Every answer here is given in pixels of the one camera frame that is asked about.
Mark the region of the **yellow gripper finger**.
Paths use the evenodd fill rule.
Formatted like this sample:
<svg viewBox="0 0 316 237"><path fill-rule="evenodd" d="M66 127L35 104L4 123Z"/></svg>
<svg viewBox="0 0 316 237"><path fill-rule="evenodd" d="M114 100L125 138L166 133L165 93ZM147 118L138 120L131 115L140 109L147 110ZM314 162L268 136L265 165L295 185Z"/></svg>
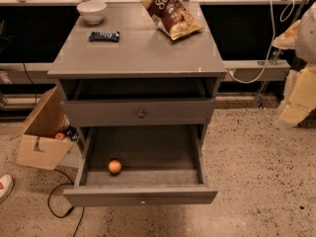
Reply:
<svg viewBox="0 0 316 237"><path fill-rule="evenodd" d="M295 49L297 30L301 21L294 22L284 33L275 38L273 46L279 49Z"/></svg>
<svg viewBox="0 0 316 237"><path fill-rule="evenodd" d="M290 70L283 95L277 121L283 126L297 126L316 109L316 65L307 64L299 72Z"/></svg>

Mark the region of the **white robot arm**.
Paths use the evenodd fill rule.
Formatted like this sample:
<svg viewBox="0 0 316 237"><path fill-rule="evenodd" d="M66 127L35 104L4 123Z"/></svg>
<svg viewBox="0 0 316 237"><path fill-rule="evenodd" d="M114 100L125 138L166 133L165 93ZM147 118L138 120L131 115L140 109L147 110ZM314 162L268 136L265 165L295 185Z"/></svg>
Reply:
<svg viewBox="0 0 316 237"><path fill-rule="evenodd" d="M299 72L291 70L285 80L283 100L277 109L276 122L283 127L297 126L316 110L316 3L274 39L273 46L294 49L306 62Z"/></svg>

